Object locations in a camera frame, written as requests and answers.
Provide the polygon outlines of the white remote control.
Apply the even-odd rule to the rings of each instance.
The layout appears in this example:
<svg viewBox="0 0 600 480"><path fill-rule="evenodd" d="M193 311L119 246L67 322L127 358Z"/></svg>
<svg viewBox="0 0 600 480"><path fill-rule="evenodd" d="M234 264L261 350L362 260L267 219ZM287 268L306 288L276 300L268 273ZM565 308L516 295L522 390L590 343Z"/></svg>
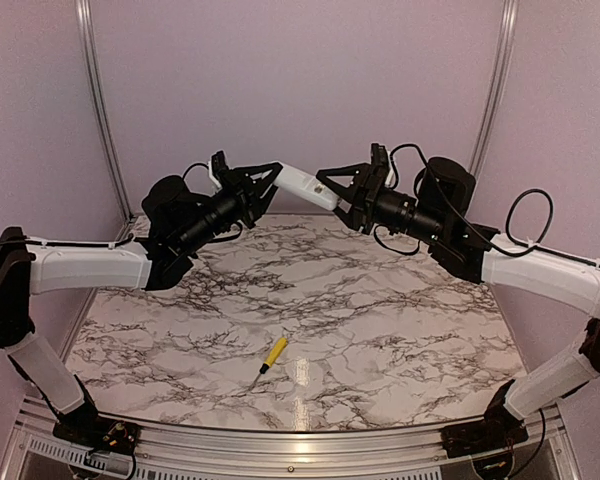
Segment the white remote control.
<svg viewBox="0 0 600 480"><path fill-rule="evenodd" d="M333 211L340 201L340 197L314 175L285 163L281 163L274 185L326 211Z"/></svg>

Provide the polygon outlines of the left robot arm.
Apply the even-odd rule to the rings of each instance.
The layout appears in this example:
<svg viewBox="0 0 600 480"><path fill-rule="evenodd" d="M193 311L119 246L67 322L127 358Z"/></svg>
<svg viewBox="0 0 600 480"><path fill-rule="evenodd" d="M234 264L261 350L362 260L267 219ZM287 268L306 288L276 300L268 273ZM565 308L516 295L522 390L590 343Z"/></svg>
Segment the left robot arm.
<svg viewBox="0 0 600 480"><path fill-rule="evenodd" d="M220 184L212 196L191 192L179 175L166 176L151 188L142 202L150 222L145 237L112 243L49 241L28 237L19 227L5 229L0 237L0 349L86 445L105 438L106 423L86 388L37 333L30 298L65 289L175 287L199 249L234 225L254 227L273 200L283 167L272 162L229 168L216 153L209 170Z"/></svg>

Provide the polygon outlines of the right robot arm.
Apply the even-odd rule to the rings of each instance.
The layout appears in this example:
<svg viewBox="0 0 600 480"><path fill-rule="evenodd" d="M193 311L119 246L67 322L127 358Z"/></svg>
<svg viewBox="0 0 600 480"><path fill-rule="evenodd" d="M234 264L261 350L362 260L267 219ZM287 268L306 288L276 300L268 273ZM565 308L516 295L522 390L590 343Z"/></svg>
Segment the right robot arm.
<svg viewBox="0 0 600 480"><path fill-rule="evenodd" d="M468 222L464 214L475 179L453 160L430 158L413 195L386 186L389 167L384 148L375 144L368 163L318 172L318 180L349 204L348 210L334 211L347 227L369 233L383 226L408 235L425 243L429 255L456 278L515 287L589 317L582 338L494 395L475 438L495 448L531 413L600 376L600 261L519 245L495 228Z"/></svg>

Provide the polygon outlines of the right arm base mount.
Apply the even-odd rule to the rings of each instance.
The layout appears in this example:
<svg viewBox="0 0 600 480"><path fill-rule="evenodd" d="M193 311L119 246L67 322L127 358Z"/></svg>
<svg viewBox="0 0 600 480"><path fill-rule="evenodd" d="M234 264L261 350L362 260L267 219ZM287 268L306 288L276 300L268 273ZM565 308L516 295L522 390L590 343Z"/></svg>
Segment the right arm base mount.
<svg viewBox="0 0 600 480"><path fill-rule="evenodd" d="M529 439L523 423L504 426L485 419L449 425L441 430L444 450L449 458L507 449Z"/></svg>

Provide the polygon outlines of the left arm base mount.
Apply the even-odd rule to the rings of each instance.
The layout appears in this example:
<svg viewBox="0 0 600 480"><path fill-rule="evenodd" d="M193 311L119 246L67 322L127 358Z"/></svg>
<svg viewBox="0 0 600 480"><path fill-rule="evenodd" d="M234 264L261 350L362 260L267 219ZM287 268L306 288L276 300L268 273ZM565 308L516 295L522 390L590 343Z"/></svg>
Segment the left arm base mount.
<svg viewBox="0 0 600 480"><path fill-rule="evenodd" d="M96 452L131 455L135 452L141 428L138 424L104 417L94 423L70 426L57 422L53 436L71 443L89 447Z"/></svg>

